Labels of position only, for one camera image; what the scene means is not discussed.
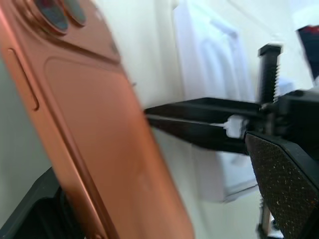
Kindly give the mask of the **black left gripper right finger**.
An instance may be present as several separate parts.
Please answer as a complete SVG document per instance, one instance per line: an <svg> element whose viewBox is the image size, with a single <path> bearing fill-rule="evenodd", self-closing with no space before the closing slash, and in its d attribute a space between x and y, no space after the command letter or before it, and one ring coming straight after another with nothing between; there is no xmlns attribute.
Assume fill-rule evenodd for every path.
<svg viewBox="0 0 319 239"><path fill-rule="evenodd" d="M263 201L284 239L319 239L319 161L277 137L248 132L245 142Z"/></svg>

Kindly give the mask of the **orange smartphone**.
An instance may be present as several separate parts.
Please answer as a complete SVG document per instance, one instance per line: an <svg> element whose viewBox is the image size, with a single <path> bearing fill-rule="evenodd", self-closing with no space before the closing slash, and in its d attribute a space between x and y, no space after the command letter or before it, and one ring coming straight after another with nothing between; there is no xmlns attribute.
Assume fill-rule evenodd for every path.
<svg viewBox="0 0 319 239"><path fill-rule="evenodd" d="M0 52L87 239L194 239L92 0L0 0Z"/></svg>

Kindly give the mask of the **black ribbed upright post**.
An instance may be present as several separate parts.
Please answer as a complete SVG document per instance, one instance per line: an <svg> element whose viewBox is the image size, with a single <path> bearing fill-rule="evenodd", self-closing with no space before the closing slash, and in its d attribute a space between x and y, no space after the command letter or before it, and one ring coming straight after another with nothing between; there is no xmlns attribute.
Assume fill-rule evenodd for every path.
<svg viewBox="0 0 319 239"><path fill-rule="evenodd" d="M282 53L281 45L266 44L259 49L260 80L259 104L269 104L275 100L278 76L278 59Z"/></svg>

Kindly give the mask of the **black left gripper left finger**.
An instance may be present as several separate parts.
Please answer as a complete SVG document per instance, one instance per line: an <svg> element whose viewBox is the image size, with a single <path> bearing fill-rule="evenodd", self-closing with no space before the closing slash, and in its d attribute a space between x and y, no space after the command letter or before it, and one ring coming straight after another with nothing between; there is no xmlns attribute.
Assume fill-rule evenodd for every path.
<svg viewBox="0 0 319 239"><path fill-rule="evenodd" d="M34 182L0 229L0 239L86 239L53 169Z"/></svg>

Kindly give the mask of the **dark object with red spot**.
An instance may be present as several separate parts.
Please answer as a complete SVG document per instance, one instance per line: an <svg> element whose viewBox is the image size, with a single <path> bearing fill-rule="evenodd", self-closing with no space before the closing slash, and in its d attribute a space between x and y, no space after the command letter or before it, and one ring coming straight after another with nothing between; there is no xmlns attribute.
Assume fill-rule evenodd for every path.
<svg viewBox="0 0 319 239"><path fill-rule="evenodd" d="M306 25L297 30L304 47L313 82L319 85L319 25Z"/></svg>

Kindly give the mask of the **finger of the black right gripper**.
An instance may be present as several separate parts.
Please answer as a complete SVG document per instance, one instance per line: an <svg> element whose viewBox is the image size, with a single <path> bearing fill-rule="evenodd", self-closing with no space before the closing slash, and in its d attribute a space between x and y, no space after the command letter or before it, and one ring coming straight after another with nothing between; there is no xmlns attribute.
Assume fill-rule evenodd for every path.
<svg viewBox="0 0 319 239"><path fill-rule="evenodd" d="M229 137L223 127L154 116L147 119L150 126L200 148L248 155L244 140Z"/></svg>
<svg viewBox="0 0 319 239"><path fill-rule="evenodd" d="M201 98L148 108L145 113L164 117L258 116L260 105L218 98Z"/></svg>

